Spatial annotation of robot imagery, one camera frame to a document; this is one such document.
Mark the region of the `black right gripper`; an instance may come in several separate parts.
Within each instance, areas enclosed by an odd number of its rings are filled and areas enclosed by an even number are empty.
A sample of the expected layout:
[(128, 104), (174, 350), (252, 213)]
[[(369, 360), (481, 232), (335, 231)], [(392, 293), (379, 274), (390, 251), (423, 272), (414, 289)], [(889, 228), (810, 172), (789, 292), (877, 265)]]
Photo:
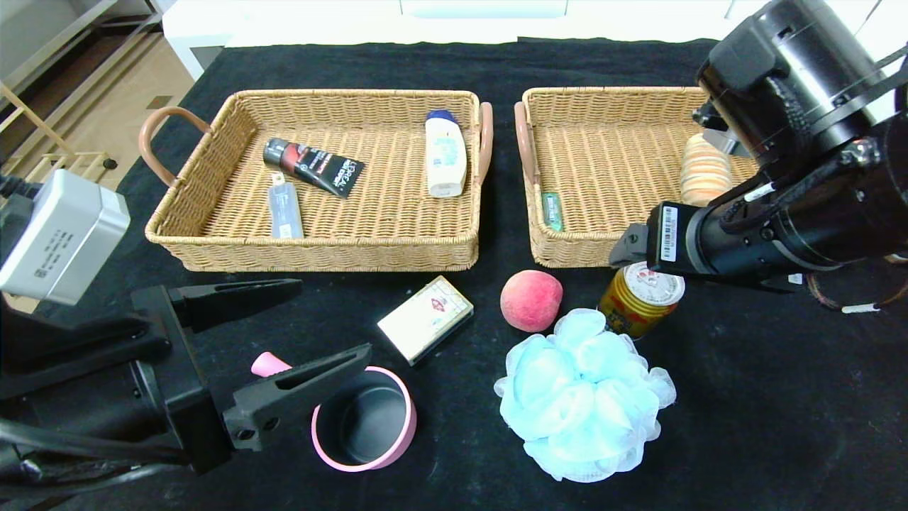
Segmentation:
[(633, 223), (609, 254), (613, 268), (646, 261), (656, 272), (685, 278), (732, 278), (735, 271), (720, 268), (720, 259), (742, 262), (746, 244), (740, 235), (729, 235), (720, 219), (745, 193), (762, 185), (756, 174), (720, 194), (706, 206), (664, 201), (655, 207), (646, 224)]

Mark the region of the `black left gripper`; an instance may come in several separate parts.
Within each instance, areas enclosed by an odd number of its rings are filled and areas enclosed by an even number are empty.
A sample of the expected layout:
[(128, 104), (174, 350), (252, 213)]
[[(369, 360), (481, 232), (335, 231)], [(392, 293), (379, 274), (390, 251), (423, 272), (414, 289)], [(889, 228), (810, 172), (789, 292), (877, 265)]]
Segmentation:
[(79, 365), (92, 382), (78, 397), (103, 398), (79, 434), (78, 457), (207, 473), (231, 458), (231, 447), (275, 443), (365, 371), (372, 345), (297, 366), (260, 353), (250, 368), (258, 380), (233, 393), (221, 419), (190, 338), (285, 303), (301, 288), (293, 278), (149, 287), (133, 292), (130, 309), (78, 324)]

